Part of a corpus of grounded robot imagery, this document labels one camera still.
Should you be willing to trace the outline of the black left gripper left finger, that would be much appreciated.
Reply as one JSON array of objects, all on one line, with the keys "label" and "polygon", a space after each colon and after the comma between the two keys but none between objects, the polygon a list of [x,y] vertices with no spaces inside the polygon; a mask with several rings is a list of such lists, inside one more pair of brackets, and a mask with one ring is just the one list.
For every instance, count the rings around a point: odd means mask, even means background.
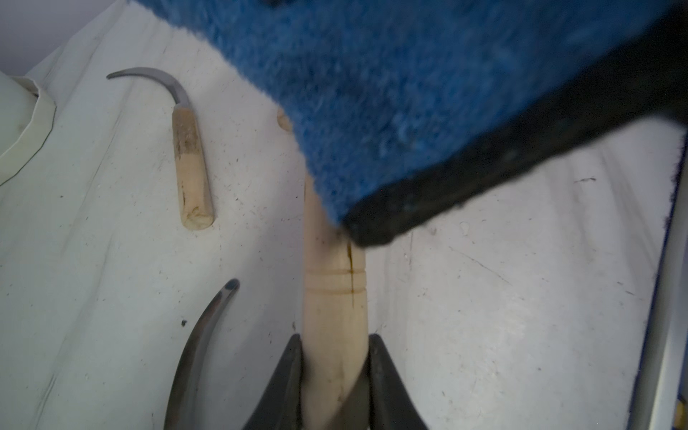
[{"label": "black left gripper left finger", "polygon": [[297,430],[302,428],[300,394],[302,341],[293,334],[243,430]]}]

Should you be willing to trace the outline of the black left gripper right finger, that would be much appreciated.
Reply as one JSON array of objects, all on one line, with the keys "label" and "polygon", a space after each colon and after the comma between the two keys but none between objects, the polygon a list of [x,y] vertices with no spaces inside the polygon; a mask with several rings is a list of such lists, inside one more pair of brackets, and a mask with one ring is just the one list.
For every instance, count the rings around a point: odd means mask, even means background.
[{"label": "black left gripper right finger", "polygon": [[369,335],[370,428],[428,430],[378,334]]}]

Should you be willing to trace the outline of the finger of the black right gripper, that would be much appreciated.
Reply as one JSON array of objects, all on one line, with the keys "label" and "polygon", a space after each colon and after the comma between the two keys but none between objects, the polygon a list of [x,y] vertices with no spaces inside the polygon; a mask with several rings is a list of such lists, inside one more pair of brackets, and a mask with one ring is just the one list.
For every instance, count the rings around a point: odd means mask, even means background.
[{"label": "finger of the black right gripper", "polygon": [[341,226],[359,247],[387,245],[436,215],[644,116],[687,123],[687,7],[623,44],[467,149],[356,204]]}]

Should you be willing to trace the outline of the sickle with wooden handle middle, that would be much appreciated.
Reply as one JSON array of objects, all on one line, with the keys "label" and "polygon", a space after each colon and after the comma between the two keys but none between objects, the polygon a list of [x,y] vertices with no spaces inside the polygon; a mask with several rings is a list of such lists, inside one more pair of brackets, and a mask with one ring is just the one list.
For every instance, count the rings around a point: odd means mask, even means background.
[{"label": "sickle with wooden handle middle", "polygon": [[311,177],[305,182],[304,205],[303,426],[366,429],[366,255],[331,225]]}]

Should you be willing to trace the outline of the blue fluffy rag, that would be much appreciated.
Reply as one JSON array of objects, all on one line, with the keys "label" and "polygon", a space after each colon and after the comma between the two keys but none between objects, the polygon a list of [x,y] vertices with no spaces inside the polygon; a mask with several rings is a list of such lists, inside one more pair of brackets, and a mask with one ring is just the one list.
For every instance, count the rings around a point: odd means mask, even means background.
[{"label": "blue fluffy rag", "polygon": [[580,78],[671,94],[684,1],[148,1],[291,119],[329,218],[460,155]]}]

